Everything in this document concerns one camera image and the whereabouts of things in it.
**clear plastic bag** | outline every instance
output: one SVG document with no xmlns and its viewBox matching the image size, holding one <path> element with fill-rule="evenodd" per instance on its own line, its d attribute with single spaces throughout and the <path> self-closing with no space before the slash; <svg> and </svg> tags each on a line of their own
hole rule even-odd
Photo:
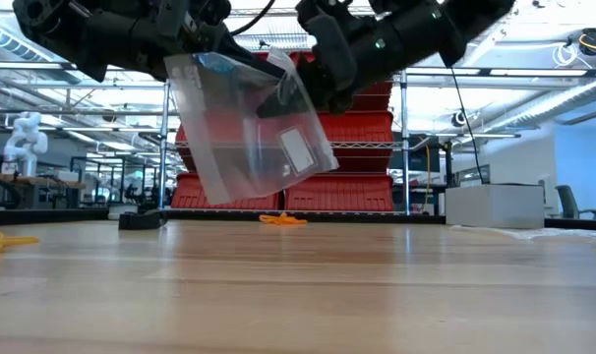
<svg viewBox="0 0 596 354">
<path fill-rule="evenodd" d="M 338 167 L 293 62 L 278 50 L 268 60 L 286 71 L 282 79 L 218 53 L 165 59 L 211 204 L 265 197 Z M 270 97 L 276 104 L 261 118 Z"/>
</svg>

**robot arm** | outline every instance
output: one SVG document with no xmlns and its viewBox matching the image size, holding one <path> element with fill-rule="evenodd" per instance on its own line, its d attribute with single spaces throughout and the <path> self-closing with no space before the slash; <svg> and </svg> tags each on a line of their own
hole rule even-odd
<svg viewBox="0 0 596 354">
<path fill-rule="evenodd" d="M 342 112 L 353 94 L 436 52 L 452 66 L 514 1 L 370 0 L 377 20 L 351 15 L 351 0 L 301 0 L 298 22 L 318 44 L 298 74 L 315 106 Z M 164 57 L 210 51 L 284 74 L 234 41 L 228 0 L 15 0 L 14 10 L 29 39 L 97 81 L 108 65 L 165 80 Z"/>
</svg>

